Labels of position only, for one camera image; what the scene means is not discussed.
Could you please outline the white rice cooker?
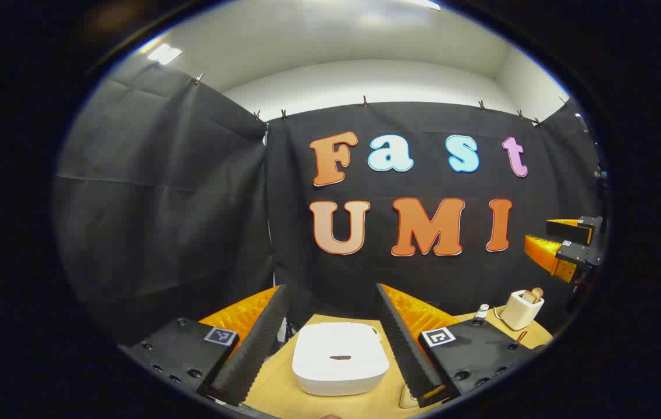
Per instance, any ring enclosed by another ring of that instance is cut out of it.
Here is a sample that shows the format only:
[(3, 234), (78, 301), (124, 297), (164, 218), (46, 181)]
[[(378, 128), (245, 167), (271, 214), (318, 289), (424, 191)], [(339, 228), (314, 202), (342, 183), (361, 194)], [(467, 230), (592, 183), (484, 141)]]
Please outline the white rice cooker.
[(358, 322), (322, 322), (296, 336), (292, 372), (309, 395), (344, 397), (373, 390), (389, 371), (382, 337)]

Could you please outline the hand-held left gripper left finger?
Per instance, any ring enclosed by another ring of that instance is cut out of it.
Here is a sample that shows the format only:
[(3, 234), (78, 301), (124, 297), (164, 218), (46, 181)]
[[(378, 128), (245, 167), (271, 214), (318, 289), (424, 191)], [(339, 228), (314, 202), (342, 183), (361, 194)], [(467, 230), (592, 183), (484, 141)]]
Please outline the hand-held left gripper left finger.
[(288, 309), (279, 285), (202, 320), (178, 317), (123, 352), (184, 392), (238, 406), (247, 398)]

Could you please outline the black backdrop cloth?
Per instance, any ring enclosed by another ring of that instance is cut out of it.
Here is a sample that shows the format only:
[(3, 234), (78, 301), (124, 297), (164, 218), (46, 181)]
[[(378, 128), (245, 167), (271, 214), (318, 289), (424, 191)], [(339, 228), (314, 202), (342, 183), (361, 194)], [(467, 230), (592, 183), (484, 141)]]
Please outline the black backdrop cloth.
[(435, 102), (347, 104), (264, 123), (144, 58), (107, 75), (73, 125), (54, 220), (70, 283), (116, 342), (274, 285), (286, 319), (377, 319), (376, 284), (452, 315), (544, 286), (524, 254), (551, 218), (602, 215), (573, 101), (541, 128)]

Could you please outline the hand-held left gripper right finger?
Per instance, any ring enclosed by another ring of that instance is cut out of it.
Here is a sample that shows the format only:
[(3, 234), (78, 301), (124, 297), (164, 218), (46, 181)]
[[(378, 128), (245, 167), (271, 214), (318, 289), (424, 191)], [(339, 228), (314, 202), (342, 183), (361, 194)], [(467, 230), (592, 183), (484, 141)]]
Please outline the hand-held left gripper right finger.
[(461, 397), (524, 364), (535, 350), (485, 318), (464, 320), (379, 283), (379, 321), (418, 405)]

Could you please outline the white toaster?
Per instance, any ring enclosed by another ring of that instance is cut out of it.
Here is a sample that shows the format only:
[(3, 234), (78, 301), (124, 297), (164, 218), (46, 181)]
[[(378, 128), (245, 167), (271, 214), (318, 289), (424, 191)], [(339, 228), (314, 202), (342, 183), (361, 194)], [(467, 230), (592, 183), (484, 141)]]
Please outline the white toaster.
[(500, 312), (500, 319), (514, 331), (520, 331), (520, 329), (529, 326), (545, 303), (544, 298), (533, 304), (525, 302), (525, 300), (520, 297), (524, 291), (525, 290), (517, 290), (512, 292), (506, 305)]

